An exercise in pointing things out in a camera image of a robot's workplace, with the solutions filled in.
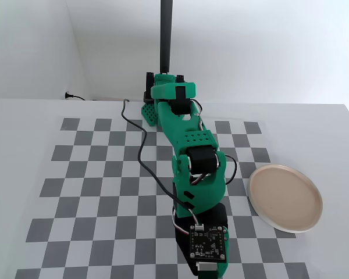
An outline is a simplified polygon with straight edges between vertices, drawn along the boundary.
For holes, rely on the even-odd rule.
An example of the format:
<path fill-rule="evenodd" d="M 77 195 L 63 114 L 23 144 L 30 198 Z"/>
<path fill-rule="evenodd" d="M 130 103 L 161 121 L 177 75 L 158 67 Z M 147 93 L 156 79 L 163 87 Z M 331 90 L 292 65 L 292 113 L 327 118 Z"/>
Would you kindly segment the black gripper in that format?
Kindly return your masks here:
<path fill-rule="evenodd" d="M 226 228 L 196 230 L 196 263 L 190 258 L 190 237 L 176 229 L 176 242 L 192 274 L 198 278 L 221 278 L 229 264 L 229 232 L 226 207 L 218 203 L 196 215 L 199 223 Z M 192 216 L 174 217 L 175 224 L 188 231 L 195 225 Z"/>

